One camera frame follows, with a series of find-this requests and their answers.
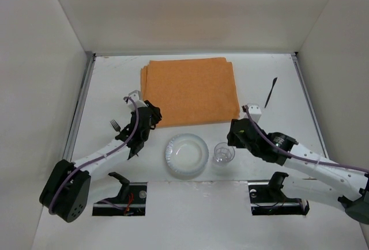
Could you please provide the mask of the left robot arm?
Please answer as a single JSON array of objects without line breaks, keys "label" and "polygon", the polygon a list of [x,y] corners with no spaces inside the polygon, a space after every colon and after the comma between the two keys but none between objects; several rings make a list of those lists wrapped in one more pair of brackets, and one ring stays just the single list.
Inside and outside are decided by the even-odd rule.
[{"label": "left robot arm", "polygon": [[129,181],[112,169],[123,161],[137,156],[154,130],[162,120],[160,108],[148,100],[133,100],[130,123],[105,147],[75,162],[60,160],[57,162],[39,196],[39,202],[48,208],[51,215],[57,215],[65,222],[75,221],[86,208],[88,202],[94,202],[90,192],[94,181],[111,176],[118,185],[108,192],[108,198],[124,199],[128,193]]}]

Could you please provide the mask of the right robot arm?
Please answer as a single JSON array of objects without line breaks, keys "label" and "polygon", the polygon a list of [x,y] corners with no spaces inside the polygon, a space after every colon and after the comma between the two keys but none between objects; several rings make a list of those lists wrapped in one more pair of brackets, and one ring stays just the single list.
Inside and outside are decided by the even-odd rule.
[{"label": "right robot arm", "polygon": [[227,140],[228,145],[246,149],[265,162],[309,176],[297,179],[285,172],[274,172],[267,188],[276,201],[311,200],[368,224],[367,170],[331,162],[283,133],[267,134],[249,118],[232,120]]}]

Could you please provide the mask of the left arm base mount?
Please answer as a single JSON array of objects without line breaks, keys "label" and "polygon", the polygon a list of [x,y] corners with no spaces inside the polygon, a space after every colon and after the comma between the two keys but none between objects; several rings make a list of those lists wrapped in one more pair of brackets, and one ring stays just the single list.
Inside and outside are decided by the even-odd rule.
[{"label": "left arm base mount", "polygon": [[143,217],[146,213],[147,183],[132,183],[111,172],[93,184],[89,200],[93,200],[94,217]]}]

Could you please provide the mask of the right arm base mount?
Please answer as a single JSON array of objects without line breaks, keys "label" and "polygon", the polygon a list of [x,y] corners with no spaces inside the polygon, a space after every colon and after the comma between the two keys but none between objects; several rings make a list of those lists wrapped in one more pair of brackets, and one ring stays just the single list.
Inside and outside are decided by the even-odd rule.
[{"label": "right arm base mount", "polygon": [[287,173],[275,172],[270,180],[248,182],[251,213],[253,216],[302,215],[310,211],[307,200],[289,198],[283,192]]}]

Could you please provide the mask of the orange cloth napkin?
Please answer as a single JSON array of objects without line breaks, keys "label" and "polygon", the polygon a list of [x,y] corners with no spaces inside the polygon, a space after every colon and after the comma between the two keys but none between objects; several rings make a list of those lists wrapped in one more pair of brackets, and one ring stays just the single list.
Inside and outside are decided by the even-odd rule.
[{"label": "orange cloth napkin", "polygon": [[240,113],[233,64],[224,57],[152,60],[141,69],[141,92],[160,108],[161,128],[229,122]]}]

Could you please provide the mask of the clear plastic cup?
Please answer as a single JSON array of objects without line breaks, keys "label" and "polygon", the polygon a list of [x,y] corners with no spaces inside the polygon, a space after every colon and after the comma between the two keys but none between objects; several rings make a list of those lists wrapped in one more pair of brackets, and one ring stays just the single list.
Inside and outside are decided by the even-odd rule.
[{"label": "clear plastic cup", "polygon": [[213,162],[218,166],[228,165],[235,157],[235,149],[226,142],[220,142],[214,147]]}]

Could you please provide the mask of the white paper plate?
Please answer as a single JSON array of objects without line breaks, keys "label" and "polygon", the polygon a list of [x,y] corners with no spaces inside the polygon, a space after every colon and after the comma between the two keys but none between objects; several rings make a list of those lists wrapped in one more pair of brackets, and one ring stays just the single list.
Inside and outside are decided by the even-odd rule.
[{"label": "white paper plate", "polygon": [[169,169],[183,177],[197,176],[204,171],[209,159],[205,141],[195,134],[178,134],[165,148],[165,161]]}]

